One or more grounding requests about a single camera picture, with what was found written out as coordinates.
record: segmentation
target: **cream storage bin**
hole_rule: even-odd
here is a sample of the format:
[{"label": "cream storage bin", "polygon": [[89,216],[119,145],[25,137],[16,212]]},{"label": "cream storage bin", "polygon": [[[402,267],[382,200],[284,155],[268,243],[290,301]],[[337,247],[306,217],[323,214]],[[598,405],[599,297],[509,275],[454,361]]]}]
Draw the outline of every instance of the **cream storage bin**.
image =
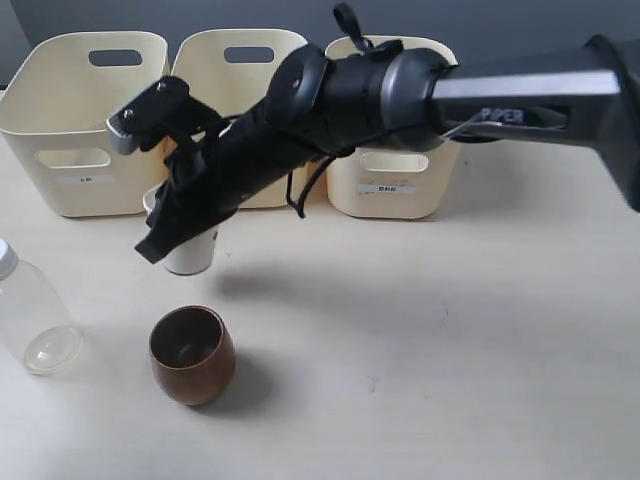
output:
[{"label": "cream storage bin", "polygon": [[[453,52],[433,40],[418,37],[368,35],[374,44],[400,38],[406,49],[429,48],[451,64]],[[326,50],[329,58],[356,53],[351,39],[341,38]],[[448,142],[425,155],[357,149],[327,169],[329,201],[354,217],[415,219],[438,208],[460,152],[460,145]]]},{"label": "cream storage bin", "polygon": [[[98,66],[123,54],[126,64]],[[144,211],[144,192],[167,175],[162,146],[120,156],[105,121],[168,71],[167,43],[152,33],[72,33],[33,50],[0,100],[0,132],[51,209]]]},{"label": "cream storage bin", "polygon": [[[221,29],[196,33],[180,46],[172,75],[186,81],[193,97],[221,115],[240,114],[265,95],[282,60],[306,44],[303,37],[287,30]],[[255,51],[250,50],[255,48],[270,49],[273,59],[270,62],[256,61]],[[249,57],[249,63],[235,62],[233,53],[253,53],[254,58]],[[295,195],[302,190],[306,176],[306,168],[295,172]],[[274,183],[243,203],[241,208],[286,205],[286,185],[286,178]]]}]

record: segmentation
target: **cup rim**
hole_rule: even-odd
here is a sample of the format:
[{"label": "cup rim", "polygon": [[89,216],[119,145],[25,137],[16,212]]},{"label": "cup rim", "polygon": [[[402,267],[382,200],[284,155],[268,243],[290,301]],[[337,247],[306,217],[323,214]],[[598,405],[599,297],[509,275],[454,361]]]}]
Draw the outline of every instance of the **cup rim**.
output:
[{"label": "cup rim", "polygon": [[[220,340],[218,340],[218,344],[215,346],[215,348],[213,349],[213,351],[207,355],[205,358],[203,358],[202,360],[200,360],[198,363],[194,363],[193,365],[189,365],[188,367],[170,367],[169,365],[167,365],[164,362],[161,362],[160,360],[158,360],[158,358],[155,356],[155,354],[153,353],[153,349],[151,348],[151,341],[153,339],[153,336],[156,333],[156,330],[158,329],[158,326],[164,322],[165,320],[167,320],[169,317],[171,317],[172,315],[175,315],[178,312],[181,312],[182,310],[188,310],[188,309],[197,309],[197,310],[204,310],[206,311],[208,314],[210,314],[213,318],[216,319],[216,321],[218,322],[218,325],[220,325]],[[222,342],[224,340],[224,335],[225,332],[227,330],[226,325],[224,324],[224,322],[222,321],[222,317],[220,316],[220,314],[218,312],[216,312],[215,310],[209,308],[209,307],[205,307],[204,305],[185,305],[183,307],[179,307],[176,308],[174,310],[171,310],[169,313],[166,313],[165,315],[162,316],[162,318],[160,318],[160,320],[158,320],[158,322],[154,325],[153,329],[151,330],[151,334],[149,335],[149,354],[151,355],[151,357],[158,362],[158,364],[162,365],[162,368],[165,368],[167,370],[175,370],[175,371],[181,371],[181,370],[190,370],[192,368],[198,367],[206,362],[208,362],[211,357],[213,357],[218,350],[220,349],[220,346],[222,345]]]}]

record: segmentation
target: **brown wooden cup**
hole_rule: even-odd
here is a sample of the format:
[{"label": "brown wooden cup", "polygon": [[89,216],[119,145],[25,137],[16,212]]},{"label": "brown wooden cup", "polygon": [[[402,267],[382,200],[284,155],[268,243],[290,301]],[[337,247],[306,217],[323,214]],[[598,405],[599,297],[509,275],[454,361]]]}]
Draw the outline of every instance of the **brown wooden cup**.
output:
[{"label": "brown wooden cup", "polygon": [[200,405],[231,383],[236,354],[229,332],[213,310],[197,305],[165,315],[149,338],[156,380],[174,400]]}]

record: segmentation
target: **bin label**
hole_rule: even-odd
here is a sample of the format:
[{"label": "bin label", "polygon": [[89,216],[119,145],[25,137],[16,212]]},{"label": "bin label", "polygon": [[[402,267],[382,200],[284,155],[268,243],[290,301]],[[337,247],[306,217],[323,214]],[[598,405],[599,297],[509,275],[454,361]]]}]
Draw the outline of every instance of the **bin label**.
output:
[{"label": "bin label", "polygon": [[404,195],[413,195],[416,193],[416,187],[399,187],[397,185],[358,185],[360,193],[401,193]]},{"label": "bin label", "polygon": [[113,175],[84,175],[81,177],[58,177],[60,185],[91,185],[94,183],[113,183]]}]

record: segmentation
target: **gray wall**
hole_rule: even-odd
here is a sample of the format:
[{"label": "gray wall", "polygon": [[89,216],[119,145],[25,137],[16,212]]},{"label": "gray wall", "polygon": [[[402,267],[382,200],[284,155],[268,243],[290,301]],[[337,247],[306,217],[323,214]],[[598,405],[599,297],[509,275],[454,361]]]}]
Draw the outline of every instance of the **gray wall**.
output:
[{"label": "gray wall", "polygon": [[0,85],[7,85],[31,47],[9,0],[0,0]]},{"label": "gray wall", "polygon": [[[37,44],[80,30],[150,30],[172,54],[188,35],[212,28],[274,27],[324,46],[340,37],[334,0],[13,0]],[[638,0],[351,0],[365,31],[416,35],[476,62],[582,45],[592,34],[640,37]]]}]

